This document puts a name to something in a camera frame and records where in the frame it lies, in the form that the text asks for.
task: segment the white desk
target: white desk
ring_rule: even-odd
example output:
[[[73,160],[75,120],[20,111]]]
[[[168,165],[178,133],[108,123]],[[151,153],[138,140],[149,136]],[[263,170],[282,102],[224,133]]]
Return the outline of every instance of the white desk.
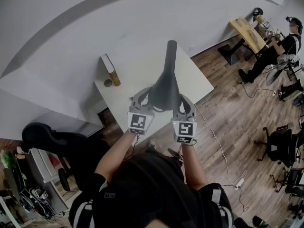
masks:
[[[120,44],[107,52],[113,63],[121,85],[105,87],[104,80],[110,78],[104,72],[104,78],[95,80],[95,84],[108,105],[111,113],[121,129],[125,132],[128,127],[128,111],[131,104],[129,99],[140,90],[150,87],[157,81],[164,67],[167,42],[169,39],[156,39],[137,46],[136,43]],[[197,103],[214,88],[187,54],[177,46],[175,75],[180,93]],[[164,127],[170,122],[172,111],[156,113],[155,118],[145,136],[140,142]]]

